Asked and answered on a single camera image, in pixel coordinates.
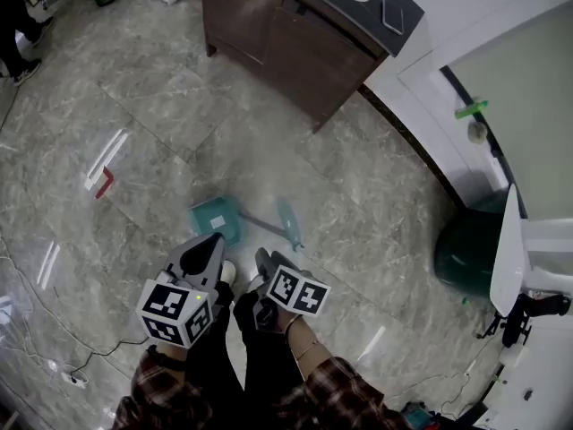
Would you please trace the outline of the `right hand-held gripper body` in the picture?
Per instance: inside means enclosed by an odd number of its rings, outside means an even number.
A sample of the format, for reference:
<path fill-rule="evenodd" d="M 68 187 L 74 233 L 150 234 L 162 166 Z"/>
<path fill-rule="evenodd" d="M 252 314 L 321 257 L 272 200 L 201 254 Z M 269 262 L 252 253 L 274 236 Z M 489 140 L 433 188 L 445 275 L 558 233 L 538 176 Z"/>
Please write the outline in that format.
<path fill-rule="evenodd" d="M 258 300 L 253 307 L 259 331 L 279 332 L 278 309 L 316 318 L 323 309 L 331 286 L 300 271 L 279 265 L 271 279 L 256 288 Z"/>

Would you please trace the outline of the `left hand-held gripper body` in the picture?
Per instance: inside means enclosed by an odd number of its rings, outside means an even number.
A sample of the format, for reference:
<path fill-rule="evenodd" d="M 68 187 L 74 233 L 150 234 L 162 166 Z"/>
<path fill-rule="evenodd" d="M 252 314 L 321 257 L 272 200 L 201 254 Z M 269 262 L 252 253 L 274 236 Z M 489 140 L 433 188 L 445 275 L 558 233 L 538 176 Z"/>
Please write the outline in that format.
<path fill-rule="evenodd" d="M 222 236 L 210 233 L 203 236 Z M 167 257 L 155 279 L 145 282 L 136 307 L 136 314 L 148 336 L 183 348 L 191 348 L 213 323 L 213 308 L 218 298 L 225 254 L 222 236 L 222 262 L 215 280 L 203 279 L 195 273 L 184 273 L 180 267 L 182 254 L 194 238 L 176 247 Z"/>

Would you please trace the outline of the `teal dustpan with metal handle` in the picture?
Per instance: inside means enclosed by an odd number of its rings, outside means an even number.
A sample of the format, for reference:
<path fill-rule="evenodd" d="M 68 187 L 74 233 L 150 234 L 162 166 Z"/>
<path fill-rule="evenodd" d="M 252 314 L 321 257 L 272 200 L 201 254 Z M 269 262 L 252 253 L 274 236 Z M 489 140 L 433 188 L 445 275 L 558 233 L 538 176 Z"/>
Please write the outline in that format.
<path fill-rule="evenodd" d="M 232 196 L 217 196 L 192 206 L 189 219 L 192 231 L 199 236 L 221 234 L 228 246 L 238 245 L 244 237 L 245 222 L 284 238 L 296 252 L 303 248 L 303 236 L 290 202 L 284 197 L 276 199 L 276 208 L 281 226 L 258 219 L 244 210 Z"/>

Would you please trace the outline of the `person's right forearm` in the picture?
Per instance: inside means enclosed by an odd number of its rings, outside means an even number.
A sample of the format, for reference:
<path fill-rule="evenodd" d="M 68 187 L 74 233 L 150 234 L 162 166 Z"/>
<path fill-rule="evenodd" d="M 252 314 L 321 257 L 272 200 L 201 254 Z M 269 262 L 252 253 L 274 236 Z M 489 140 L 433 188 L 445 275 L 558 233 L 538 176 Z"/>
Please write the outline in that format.
<path fill-rule="evenodd" d="M 301 315 L 280 310 L 278 327 L 304 379 L 277 405 L 279 430 L 411 430 L 382 392 L 318 341 Z"/>

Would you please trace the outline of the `person's left forearm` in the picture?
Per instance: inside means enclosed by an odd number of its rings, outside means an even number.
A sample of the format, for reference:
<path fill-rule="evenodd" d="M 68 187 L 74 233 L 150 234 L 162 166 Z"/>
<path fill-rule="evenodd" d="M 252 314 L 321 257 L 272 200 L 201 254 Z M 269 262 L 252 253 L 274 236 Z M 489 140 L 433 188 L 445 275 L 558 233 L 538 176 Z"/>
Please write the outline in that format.
<path fill-rule="evenodd" d="M 204 391 L 189 382 L 186 371 L 157 365 L 146 349 L 110 430 L 209 430 L 212 417 Z"/>

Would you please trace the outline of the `black wristwatch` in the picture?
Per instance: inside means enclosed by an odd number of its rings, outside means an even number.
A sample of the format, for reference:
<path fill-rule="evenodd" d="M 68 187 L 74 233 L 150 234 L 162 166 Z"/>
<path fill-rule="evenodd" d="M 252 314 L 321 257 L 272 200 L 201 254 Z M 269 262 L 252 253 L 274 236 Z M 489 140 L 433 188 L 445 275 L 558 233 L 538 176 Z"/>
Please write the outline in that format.
<path fill-rule="evenodd" d="M 147 348 L 151 359 L 159 366 L 174 372 L 184 372 L 188 349 L 166 342 L 159 342 Z"/>

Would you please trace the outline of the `person's right leg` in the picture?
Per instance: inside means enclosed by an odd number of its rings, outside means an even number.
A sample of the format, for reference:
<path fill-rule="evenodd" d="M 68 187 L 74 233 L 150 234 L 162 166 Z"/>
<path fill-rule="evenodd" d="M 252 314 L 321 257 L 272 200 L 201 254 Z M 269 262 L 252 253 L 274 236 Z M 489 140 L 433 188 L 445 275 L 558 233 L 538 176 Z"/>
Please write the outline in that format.
<path fill-rule="evenodd" d="M 258 301 L 259 295 L 253 290 L 243 294 L 234 308 L 247 354 L 247 421 L 253 424 L 253 430 L 279 430 L 277 405 L 304 379 L 285 336 L 256 328 L 253 308 Z"/>

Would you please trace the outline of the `red tape corner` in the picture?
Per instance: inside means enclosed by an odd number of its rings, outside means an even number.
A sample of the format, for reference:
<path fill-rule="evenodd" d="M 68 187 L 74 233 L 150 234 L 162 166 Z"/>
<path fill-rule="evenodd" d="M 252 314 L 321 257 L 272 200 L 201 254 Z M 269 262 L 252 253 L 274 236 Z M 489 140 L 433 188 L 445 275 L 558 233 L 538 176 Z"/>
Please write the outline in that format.
<path fill-rule="evenodd" d="M 105 180 L 96 192 L 95 198 L 97 200 L 100 199 L 106 193 L 109 186 L 111 186 L 115 181 L 113 173 L 106 166 L 102 168 L 102 176 L 105 178 Z"/>

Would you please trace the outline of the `white power strip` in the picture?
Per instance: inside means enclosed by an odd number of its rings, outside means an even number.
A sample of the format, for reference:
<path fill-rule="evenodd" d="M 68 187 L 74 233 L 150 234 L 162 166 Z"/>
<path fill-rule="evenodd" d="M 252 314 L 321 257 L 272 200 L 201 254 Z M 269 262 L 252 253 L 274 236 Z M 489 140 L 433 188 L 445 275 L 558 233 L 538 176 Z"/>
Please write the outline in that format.
<path fill-rule="evenodd" d="M 89 379 L 87 377 L 77 375 L 76 373 L 73 372 L 63 371 L 61 373 L 61 377 L 65 383 L 81 389 L 85 389 L 87 384 L 89 383 Z"/>

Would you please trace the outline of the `green bathtub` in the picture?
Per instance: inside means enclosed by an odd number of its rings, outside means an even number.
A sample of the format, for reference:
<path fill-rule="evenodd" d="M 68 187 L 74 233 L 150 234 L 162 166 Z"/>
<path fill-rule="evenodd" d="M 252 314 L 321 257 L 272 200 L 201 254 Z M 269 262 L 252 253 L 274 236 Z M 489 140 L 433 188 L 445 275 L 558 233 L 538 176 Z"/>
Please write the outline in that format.
<path fill-rule="evenodd" d="M 515 185 L 458 213 L 440 232 L 433 256 L 442 283 L 491 301 L 503 317 L 517 303 L 528 264 Z"/>

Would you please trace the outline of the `teal floor object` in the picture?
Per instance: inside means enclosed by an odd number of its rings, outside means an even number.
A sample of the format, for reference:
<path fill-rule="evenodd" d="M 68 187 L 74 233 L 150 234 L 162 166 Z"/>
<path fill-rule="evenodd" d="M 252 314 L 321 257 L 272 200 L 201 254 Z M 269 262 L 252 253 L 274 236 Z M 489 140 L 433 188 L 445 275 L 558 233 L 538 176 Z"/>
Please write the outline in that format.
<path fill-rule="evenodd" d="M 411 430 L 439 430 L 440 421 L 436 415 L 429 411 L 423 402 L 409 401 L 401 410 L 404 418 Z"/>

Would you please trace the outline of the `brown wooden vanity cabinet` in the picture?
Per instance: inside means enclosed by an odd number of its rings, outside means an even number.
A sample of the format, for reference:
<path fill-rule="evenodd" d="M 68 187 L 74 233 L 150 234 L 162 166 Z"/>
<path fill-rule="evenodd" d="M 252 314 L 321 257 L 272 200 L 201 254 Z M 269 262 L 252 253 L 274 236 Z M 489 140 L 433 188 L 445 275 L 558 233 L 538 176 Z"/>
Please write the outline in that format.
<path fill-rule="evenodd" d="M 202 0 L 208 56 L 234 58 L 319 131 L 423 18 L 414 0 Z"/>

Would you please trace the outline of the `black office chair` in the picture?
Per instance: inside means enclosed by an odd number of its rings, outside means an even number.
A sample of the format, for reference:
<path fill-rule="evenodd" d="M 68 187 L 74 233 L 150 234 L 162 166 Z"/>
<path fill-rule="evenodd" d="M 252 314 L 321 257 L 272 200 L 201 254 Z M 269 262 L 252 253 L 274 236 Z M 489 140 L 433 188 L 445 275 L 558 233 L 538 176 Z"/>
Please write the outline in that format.
<path fill-rule="evenodd" d="M 569 313 L 573 304 L 571 297 L 562 294 L 553 294 L 547 297 L 533 298 L 526 294 L 520 294 L 509 315 L 500 313 L 494 315 L 491 325 L 483 334 L 477 334 L 479 340 L 493 336 L 498 328 L 503 330 L 502 345 L 511 348 L 523 335 L 527 341 L 531 328 L 527 327 L 531 318 L 545 315 L 564 316 Z"/>

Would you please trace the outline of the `grey round stone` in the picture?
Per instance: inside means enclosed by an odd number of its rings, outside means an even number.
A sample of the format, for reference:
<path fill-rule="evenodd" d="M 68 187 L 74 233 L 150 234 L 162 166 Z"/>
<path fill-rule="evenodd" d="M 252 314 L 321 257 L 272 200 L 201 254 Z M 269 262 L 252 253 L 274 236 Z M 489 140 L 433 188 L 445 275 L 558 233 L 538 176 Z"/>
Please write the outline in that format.
<path fill-rule="evenodd" d="M 482 122 L 473 121 L 468 124 L 467 138 L 471 143 L 483 144 L 487 142 L 488 133 L 487 125 Z"/>

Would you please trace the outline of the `green plastic bottle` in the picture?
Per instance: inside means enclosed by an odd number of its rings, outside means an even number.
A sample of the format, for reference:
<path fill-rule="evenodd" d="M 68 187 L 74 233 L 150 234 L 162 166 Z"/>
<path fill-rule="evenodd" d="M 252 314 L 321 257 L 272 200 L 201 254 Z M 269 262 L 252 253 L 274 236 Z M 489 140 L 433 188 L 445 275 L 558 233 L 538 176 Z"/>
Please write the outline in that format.
<path fill-rule="evenodd" d="M 454 116 L 457 120 L 460 120 L 460 119 L 468 117 L 468 116 L 478 115 L 487 106 L 488 106 L 487 100 L 481 100 L 478 102 L 474 102 L 474 103 L 471 103 L 470 105 L 467 105 L 463 108 L 456 110 L 454 113 Z"/>

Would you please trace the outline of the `large grey window blind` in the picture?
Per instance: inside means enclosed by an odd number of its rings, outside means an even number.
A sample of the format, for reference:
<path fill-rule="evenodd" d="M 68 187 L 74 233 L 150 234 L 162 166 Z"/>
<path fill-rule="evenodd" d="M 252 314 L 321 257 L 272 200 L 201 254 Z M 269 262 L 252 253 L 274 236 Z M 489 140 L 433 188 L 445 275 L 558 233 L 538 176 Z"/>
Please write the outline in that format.
<path fill-rule="evenodd" d="M 483 114 L 530 219 L 573 219 L 573 2 L 450 65 Z"/>

